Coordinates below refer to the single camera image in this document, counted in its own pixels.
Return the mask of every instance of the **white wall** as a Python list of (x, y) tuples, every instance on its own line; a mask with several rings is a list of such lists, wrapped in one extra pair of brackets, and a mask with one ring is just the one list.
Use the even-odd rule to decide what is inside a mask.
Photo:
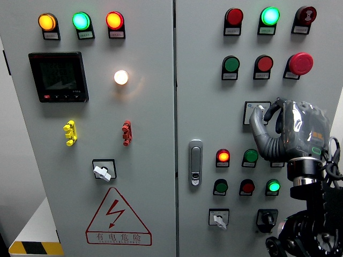
[(0, 233), (9, 247), (45, 198), (0, 39)]

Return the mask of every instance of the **red warning triangle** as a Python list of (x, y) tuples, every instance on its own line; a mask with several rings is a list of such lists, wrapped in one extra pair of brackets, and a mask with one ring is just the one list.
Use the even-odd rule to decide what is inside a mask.
[(86, 230), (89, 244), (152, 245), (152, 235), (120, 192), (110, 187)]

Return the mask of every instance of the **lit green light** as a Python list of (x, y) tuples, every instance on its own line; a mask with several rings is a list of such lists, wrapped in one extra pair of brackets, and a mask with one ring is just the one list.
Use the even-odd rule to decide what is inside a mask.
[(269, 183), (269, 190), (272, 192), (276, 192), (280, 189), (280, 184), (277, 180), (273, 180)]
[(75, 28), (83, 31), (85, 29), (88, 29), (88, 27), (91, 24), (91, 21), (89, 16), (84, 12), (77, 12), (73, 16), (73, 24)]
[(263, 10), (261, 19), (265, 25), (274, 25), (280, 18), (280, 12), (276, 7), (268, 7)]

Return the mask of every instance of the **gray metal panel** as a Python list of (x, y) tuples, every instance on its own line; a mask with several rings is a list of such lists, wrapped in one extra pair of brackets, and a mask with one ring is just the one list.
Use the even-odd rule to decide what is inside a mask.
[[(310, 34), (291, 35), (296, 11), (303, 5), (317, 9)], [(275, 36), (257, 36), (263, 8), (276, 6), (280, 20)], [(228, 9), (244, 13), (242, 35), (223, 38), (223, 20)], [(242, 168), (244, 152), (256, 149), (248, 126), (243, 127), (245, 101), (275, 101), (283, 96), (304, 100), (327, 111), (333, 121), (342, 88), (341, 1), (197, 1), (176, 4), (178, 181), (180, 214), (180, 256), (267, 256), (265, 235), (255, 225), (257, 210), (276, 208), (278, 223), (305, 209), (305, 203), (291, 199), (286, 168), (270, 168), (261, 157), (255, 169)], [(314, 58), (312, 70), (299, 81), (282, 79), (287, 59), (305, 51)], [(255, 59), (262, 54), (274, 60), (270, 80), (253, 80)], [(241, 63), (237, 81), (221, 81), (221, 65), (228, 55)], [(274, 122), (267, 125), (273, 133)], [(188, 183), (188, 143), (203, 142), (202, 184)], [(215, 168), (217, 150), (231, 153), (228, 169)], [(224, 178), (226, 196), (213, 196), (214, 182)], [(240, 182), (250, 178), (256, 189), (252, 197), (239, 196)], [(264, 195), (269, 179), (281, 182), (277, 197)], [(229, 208), (227, 231), (208, 225), (208, 209)], [(273, 236), (277, 236), (277, 227)]]
[[(94, 40), (78, 40), (71, 19), (91, 16)], [(105, 17), (124, 16), (126, 40), (110, 40)], [(46, 41), (38, 16), (53, 13), (61, 41)], [(175, 256), (173, 12), (171, 1), (5, 1), (0, 34), (57, 231), (66, 256)], [(27, 55), (80, 51), (88, 103), (39, 102)], [(115, 86), (126, 70), (129, 82)], [(63, 126), (76, 122), (67, 147)], [(132, 122), (125, 148), (122, 125)], [(95, 180), (92, 159), (114, 158), (117, 179)], [(125, 197), (152, 234), (152, 246), (91, 245), (85, 231), (110, 187)], [(130, 227), (125, 213), (117, 222)]]

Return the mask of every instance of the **emergency stop button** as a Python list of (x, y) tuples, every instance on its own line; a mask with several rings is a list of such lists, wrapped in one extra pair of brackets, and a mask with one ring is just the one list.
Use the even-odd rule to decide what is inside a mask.
[(301, 75), (305, 75), (312, 69), (313, 63), (312, 56), (307, 52), (298, 52), (292, 55), (287, 61), (284, 78), (300, 79)]

